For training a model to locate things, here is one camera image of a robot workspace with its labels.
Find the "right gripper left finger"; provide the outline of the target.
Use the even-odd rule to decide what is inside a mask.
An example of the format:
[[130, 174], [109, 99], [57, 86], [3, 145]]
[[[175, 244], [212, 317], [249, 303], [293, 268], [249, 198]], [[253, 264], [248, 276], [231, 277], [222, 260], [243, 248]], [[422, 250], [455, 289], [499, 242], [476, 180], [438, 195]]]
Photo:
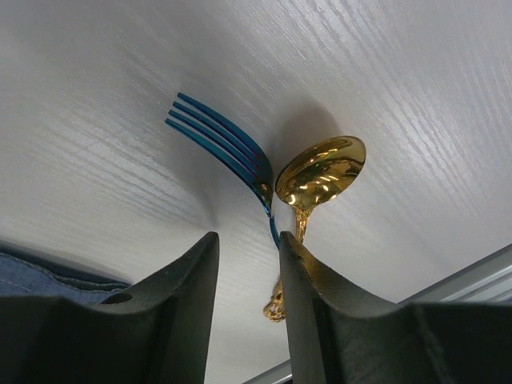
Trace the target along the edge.
[[219, 237], [99, 304], [59, 296], [1, 300], [4, 383], [201, 383]]

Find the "blue cloth placemat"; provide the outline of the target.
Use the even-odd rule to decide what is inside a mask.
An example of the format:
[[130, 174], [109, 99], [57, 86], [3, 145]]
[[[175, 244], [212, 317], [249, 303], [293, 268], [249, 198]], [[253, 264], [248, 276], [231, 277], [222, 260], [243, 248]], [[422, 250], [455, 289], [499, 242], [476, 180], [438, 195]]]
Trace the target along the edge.
[[33, 255], [1, 251], [1, 296], [62, 296], [98, 304], [130, 285], [62, 266]]

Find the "blue handled utensil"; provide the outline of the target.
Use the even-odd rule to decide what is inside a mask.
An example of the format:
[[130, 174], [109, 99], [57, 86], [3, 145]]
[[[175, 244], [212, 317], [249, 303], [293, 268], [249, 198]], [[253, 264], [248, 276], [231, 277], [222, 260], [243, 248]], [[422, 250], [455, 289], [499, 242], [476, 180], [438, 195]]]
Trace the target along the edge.
[[263, 149], [246, 132], [200, 101], [178, 93], [165, 123], [213, 155], [254, 193], [279, 245], [272, 202], [274, 172]]

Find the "gold spoon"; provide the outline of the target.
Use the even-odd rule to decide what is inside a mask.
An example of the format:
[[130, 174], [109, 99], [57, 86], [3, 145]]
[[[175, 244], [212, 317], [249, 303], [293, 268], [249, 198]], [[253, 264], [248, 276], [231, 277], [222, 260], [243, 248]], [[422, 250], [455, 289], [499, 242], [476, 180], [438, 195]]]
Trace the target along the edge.
[[283, 167], [274, 192], [293, 209], [299, 242], [304, 241], [314, 208], [346, 190], [365, 162], [366, 147], [360, 138], [336, 136], [309, 147]]

